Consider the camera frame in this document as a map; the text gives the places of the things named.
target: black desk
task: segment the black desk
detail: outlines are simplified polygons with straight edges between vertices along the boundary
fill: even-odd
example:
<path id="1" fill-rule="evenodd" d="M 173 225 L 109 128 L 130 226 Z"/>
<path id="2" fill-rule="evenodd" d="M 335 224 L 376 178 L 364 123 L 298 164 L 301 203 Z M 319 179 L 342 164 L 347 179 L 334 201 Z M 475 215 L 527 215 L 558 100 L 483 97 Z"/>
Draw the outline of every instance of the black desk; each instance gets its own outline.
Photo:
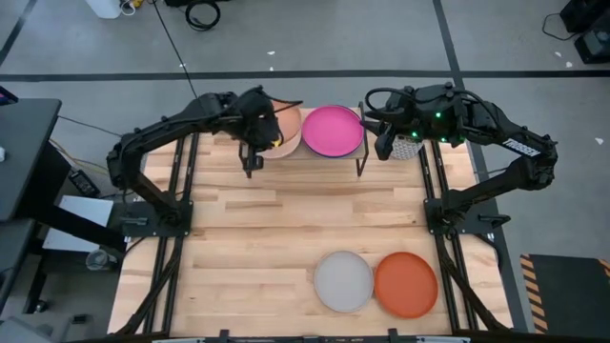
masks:
<path id="1" fill-rule="evenodd" d="M 34 173 L 38 157 L 47 146 L 59 100 L 26 99 L 0 107 L 0 222 L 13 219 Z"/>
<path id="2" fill-rule="evenodd" d="M 49 143 L 59 100 L 21 99 L 0 107 L 0 312 L 23 263 L 35 223 L 54 227 L 121 255 L 124 237 L 54 205 L 70 164 Z"/>

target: orange plate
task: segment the orange plate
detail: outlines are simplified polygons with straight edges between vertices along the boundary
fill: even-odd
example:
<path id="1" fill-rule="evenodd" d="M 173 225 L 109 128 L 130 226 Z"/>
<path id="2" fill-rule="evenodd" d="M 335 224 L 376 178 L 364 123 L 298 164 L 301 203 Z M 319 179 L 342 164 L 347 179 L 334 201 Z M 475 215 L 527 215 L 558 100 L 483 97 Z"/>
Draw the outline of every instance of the orange plate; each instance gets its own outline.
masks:
<path id="1" fill-rule="evenodd" d="M 419 318 L 437 302 L 437 277 L 421 257 L 395 252 L 381 260 L 375 270 L 375 295 L 389 313 Z"/>

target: black mat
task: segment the black mat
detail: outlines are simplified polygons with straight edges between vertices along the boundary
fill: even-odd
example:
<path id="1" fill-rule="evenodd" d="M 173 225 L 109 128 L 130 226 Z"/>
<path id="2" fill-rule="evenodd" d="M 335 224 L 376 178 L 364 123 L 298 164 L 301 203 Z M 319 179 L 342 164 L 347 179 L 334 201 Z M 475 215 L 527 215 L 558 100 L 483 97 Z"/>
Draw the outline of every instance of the black mat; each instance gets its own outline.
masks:
<path id="1" fill-rule="evenodd" d="M 610 263 L 533 254 L 520 262 L 537 333 L 610 338 Z"/>

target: white bucket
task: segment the white bucket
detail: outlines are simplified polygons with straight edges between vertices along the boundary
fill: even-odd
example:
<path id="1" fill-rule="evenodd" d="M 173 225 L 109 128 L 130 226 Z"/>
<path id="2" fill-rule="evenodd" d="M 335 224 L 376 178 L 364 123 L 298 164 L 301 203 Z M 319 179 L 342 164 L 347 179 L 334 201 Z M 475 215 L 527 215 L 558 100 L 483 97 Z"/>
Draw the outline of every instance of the white bucket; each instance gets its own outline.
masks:
<path id="1" fill-rule="evenodd" d="M 95 14 L 102 19 L 115 19 L 121 15 L 119 0 L 86 0 Z"/>

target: yellow and black striped tape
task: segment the yellow and black striped tape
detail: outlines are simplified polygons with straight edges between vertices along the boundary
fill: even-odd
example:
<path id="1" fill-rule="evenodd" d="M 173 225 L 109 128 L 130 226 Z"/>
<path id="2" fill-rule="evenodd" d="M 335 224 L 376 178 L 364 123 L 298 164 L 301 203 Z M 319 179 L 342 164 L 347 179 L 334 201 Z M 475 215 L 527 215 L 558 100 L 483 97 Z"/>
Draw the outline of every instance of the yellow and black striped tape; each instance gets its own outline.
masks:
<path id="1" fill-rule="evenodd" d="M 606 271 L 606 276 L 610 277 L 610 262 L 601 259 L 600 263 L 603 266 L 603 269 Z"/>
<path id="2" fill-rule="evenodd" d="M 532 310 L 532 317 L 534 318 L 534 328 L 536 329 L 536 333 L 546 333 L 548 331 L 548 325 L 546 324 L 544 309 L 542 307 L 542 298 L 540 297 L 540 289 L 536 279 L 534 263 L 527 253 L 521 256 L 520 262 L 523 278 L 525 279 L 525 290 L 527 291 L 527 297 L 530 300 L 530 308 Z"/>

